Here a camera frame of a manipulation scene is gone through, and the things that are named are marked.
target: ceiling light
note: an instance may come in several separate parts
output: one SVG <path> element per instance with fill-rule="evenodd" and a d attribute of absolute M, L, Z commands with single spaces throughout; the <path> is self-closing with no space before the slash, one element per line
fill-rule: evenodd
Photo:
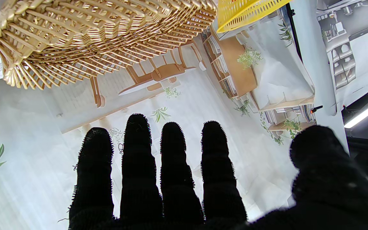
<path fill-rule="evenodd" d="M 364 118 L 368 117 L 368 109 L 363 111 L 361 114 L 357 115 L 355 118 L 353 118 L 351 121 L 349 121 L 344 127 L 345 128 L 352 128 L 359 122 L 361 122 Z"/>

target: potted plant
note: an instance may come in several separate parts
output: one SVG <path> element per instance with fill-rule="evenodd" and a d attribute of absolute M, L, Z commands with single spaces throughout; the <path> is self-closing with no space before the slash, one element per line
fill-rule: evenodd
<path fill-rule="evenodd" d="M 262 60 L 260 53 L 252 48 L 245 49 L 245 53 L 240 55 L 237 61 L 244 65 L 244 70 L 251 67 L 251 65 L 258 65 L 258 61 Z"/>
<path fill-rule="evenodd" d="M 241 117 L 243 117 L 244 115 L 248 115 L 249 117 L 249 111 L 248 111 L 248 103 L 249 103 L 249 99 L 245 100 L 242 103 L 242 106 L 237 106 L 236 108 L 234 108 L 236 111 L 241 112 Z"/>
<path fill-rule="evenodd" d="M 164 91 L 165 91 L 165 96 L 168 99 L 172 97 L 177 98 L 181 94 L 181 92 L 178 92 L 176 88 L 172 88 L 172 87 L 166 87 Z"/>

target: wooden chair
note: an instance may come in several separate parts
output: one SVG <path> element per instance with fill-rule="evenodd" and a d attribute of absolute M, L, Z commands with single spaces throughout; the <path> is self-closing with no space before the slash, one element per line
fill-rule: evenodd
<path fill-rule="evenodd" d="M 197 60 L 199 62 L 203 62 L 200 51 L 198 50 L 197 44 L 194 41 L 189 40 L 184 45 L 190 45 L 192 50 L 194 51 L 194 54 L 197 57 Z M 138 63 L 138 65 L 140 66 L 140 68 L 143 71 L 144 75 L 140 76 L 140 77 L 138 76 L 138 74 L 136 73 L 136 71 L 134 70 L 134 68 L 132 66 L 127 67 L 127 72 L 130 74 L 130 76 L 133 79 L 135 84 L 133 86 L 130 86 L 130 87 L 122 90 L 119 93 L 119 95 L 125 95 L 125 94 L 128 94 L 128 93 L 136 92 L 136 91 L 138 91 L 140 89 L 143 89 L 143 88 L 147 88 L 149 91 L 154 91 L 154 90 L 159 89 L 159 88 L 162 87 L 162 85 L 159 82 L 174 78 L 173 82 L 170 80 L 170 83 L 172 84 L 175 81 L 177 81 L 177 78 L 174 77 L 174 76 L 185 73 L 185 70 L 196 68 L 195 66 L 188 67 L 185 64 L 181 46 L 178 47 L 177 49 L 178 49 L 178 54 L 179 54 L 179 57 L 180 57 L 181 64 L 177 63 L 177 61 L 174 57 L 173 51 L 170 50 L 169 53 L 171 54 L 171 57 L 172 57 L 174 63 L 168 64 L 166 59 L 165 59 L 165 55 L 163 55 L 162 57 L 163 57 L 163 60 L 164 60 L 165 64 L 160 66 L 160 67 L 156 67 L 156 64 L 154 63 L 154 61 L 152 59 L 149 59 L 149 62 L 151 63 L 151 65 L 154 69 L 151 73 L 146 73 L 146 71 L 144 70 L 141 63 Z"/>

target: bookshelf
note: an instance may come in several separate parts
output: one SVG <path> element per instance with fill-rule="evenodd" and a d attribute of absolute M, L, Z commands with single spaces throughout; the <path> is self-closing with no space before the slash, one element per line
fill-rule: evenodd
<path fill-rule="evenodd" d="M 252 68 L 244 70 L 243 64 L 237 61 L 245 48 L 235 37 L 219 40 L 212 27 L 205 29 L 201 36 L 216 79 L 229 98 L 240 99 L 257 88 Z"/>

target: wooden shelf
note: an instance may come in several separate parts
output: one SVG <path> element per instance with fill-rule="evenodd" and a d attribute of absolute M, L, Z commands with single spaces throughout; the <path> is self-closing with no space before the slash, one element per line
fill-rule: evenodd
<path fill-rule="evenodd" d="M 315 125 L 315 124 L 316 124 L 316 122 L 310 122 L 310 123 L 308 123 L 308 122 L 301 122 L 301 129 L 302 130 L 305 130 L 305 129 L 307 129 L 307 128 Z M 268 128 L 268 130 L 270 130 L 270 131 L 286 131 L 287 128 L 289 130 L 290 129 L 293 129 L 292 127 L 287 126 L 287 125 L 285 125 L 285 123 L 281 122 L 280 124 L 277 124 L 277 125 L 274 125 L 274 124 L 271 125 Z"/>
<path fill-rule="evenodd" d="M 241 97 L 257 88 L 254 72 L 252 68 L 244 70 L 244 65 L 237 61 L 238 57 L 245 53 L 245 48 L 235 37 L 219 40 L 216 32 L 210 27 L 211 35 L 207 33 L 207 38 L 203 39 L 204 47 L 209 55 L 211 66 L 223 90 L 227 90 L 224 80 L 231 76 L 236 94 L 229 92 L 231 97 Z M 214 54 L 210 42 L 211 38 L 218 43 L 221 54 Z"/>
<path fill-rule="evenodd" d="M 293 100 L 293 101 L 280 102 L 277 104 L 269 104 L 263 107 L 262 109 L 260 109 L 260 111 L 264 112 L 264 111 L 273 110 L 273 109 L 285 109 L 285 108 L 303 106 L 303 105 L 312 104 L 313 101 L 314 101 L 314 98 L 310 97 L 306 99 L 298 99 L 298 100 Z"/>

